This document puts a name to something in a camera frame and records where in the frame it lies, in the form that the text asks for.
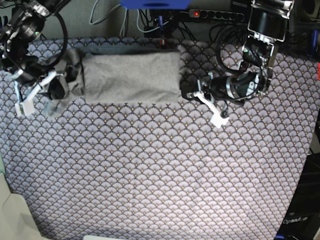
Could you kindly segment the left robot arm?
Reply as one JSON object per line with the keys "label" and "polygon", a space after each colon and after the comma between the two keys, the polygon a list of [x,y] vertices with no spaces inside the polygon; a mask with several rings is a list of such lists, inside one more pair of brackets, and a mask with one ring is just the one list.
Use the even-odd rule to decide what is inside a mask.
{"label": "left robot arm", "polygon": [[[215,46],[218,65],[230,75],[205,77],[196,82],[181,82],[180,90],[184,99],[199,101],[197,92],[205,99],[231,102],[242,106],[245,101],[268,90],[273,76],[272,65],[279,43],[283,43],[293,0],[253,0],[246,28],[234,26],[220,37]],[[228,68],[222,59],[222,45],[232,34],[245,36],[242,46],[242,61],[238,69]]]}

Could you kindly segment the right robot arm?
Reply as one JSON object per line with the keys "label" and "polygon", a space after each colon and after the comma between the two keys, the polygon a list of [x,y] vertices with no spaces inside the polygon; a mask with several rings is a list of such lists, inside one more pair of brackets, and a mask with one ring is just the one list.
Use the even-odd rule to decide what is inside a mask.
{"label": "right robot arm", "polygon": [[[68,4],[67,0],[28,0],[21,4],[1,28],[0,68],[11,74],[19,101],[23,99],[22,87],[39,86],[65,57],[68,30],[60,11]],[[62,49],[50,63],[40,64],[36,56],[29,55],[28,47],[41,35],[46,19],[50,16],[55,16],[62,28]]]}

